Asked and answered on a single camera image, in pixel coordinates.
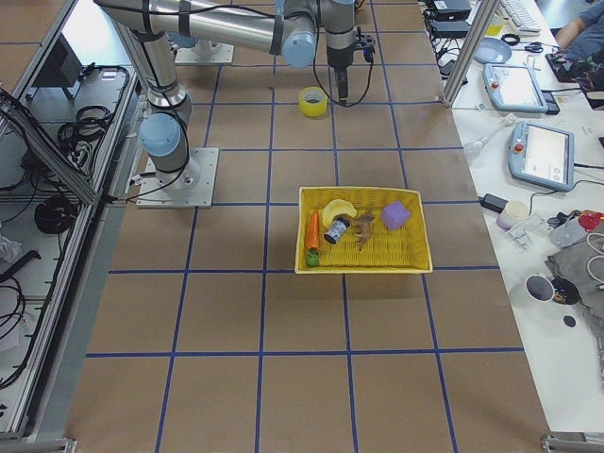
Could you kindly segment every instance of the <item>power adapter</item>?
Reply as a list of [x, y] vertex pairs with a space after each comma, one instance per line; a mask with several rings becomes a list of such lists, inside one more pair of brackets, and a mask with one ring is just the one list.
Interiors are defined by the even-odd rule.
[[431, 35], [434, 38], [465, 38], [470, 29], [465, 21], [458, 22], [440, 22], [432, 21], [430, 23]]
[[499, 198], [498, 196], [494, 196], [490, 193], [486, 193], [484, 196], [479, 196], [478, 201], [483, 208], [486, 210], [492, 210], [497, 214], [503, 212], [503, 209], [508, 204], [508, 200], [504, 200], [503, 198]]

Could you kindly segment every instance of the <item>toy carrot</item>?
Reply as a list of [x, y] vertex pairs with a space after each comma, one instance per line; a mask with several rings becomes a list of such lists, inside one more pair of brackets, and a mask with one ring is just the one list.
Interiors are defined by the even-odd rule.
[[318, 250], [319, 244], [319, 210], [314, 210], [310, 215], [309, 223], [307, 224], [304, 245], [307, 250]]

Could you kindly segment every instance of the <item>purple cube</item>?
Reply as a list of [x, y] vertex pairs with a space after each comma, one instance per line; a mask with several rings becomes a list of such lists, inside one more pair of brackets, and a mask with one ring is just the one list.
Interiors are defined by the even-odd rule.
[[382, 210], [381, 221], [388, 229], [394, 231], [405, 225], [410, 215], [411, 213], [400, 201], [395, 201]]

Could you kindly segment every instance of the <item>metal base plate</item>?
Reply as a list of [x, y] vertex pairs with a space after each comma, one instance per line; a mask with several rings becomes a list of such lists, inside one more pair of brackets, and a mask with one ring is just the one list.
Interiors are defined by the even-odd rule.
[[213, 66], [218, 64], [231, 64], [233, 62], [233, 52], [235, 47], [229, 44], [222, 44], [215, 53], [205, 57], [195, 54], [194, 51], [187, 48], [178, 49], [175, 63], [178, 66]]
[[[149, 195], [137, 198], [136, 204], [141, 209], [173, 209], [173, 208], [211, 208], [211, 199], [214, 194], [216, 168], [218, 167], [218, 148], [192, 148], [191, 159], [199, 165], [199, 178], [197, 184], [182, 193], [168, 193], [160, 189]], [[155, 172], [155, 165], [149, 159], [145, 172]], [[140, 193], [153, 191], [160, 187], [154, 177], [143, 180]]]

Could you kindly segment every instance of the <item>red object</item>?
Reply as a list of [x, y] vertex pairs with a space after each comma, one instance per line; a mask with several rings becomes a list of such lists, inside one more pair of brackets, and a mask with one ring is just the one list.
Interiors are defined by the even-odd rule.
[[600, 212], [585, 212], [579, 216], [579, 225], [583, 227], [585, 231], [591, 233], [600, 226]]

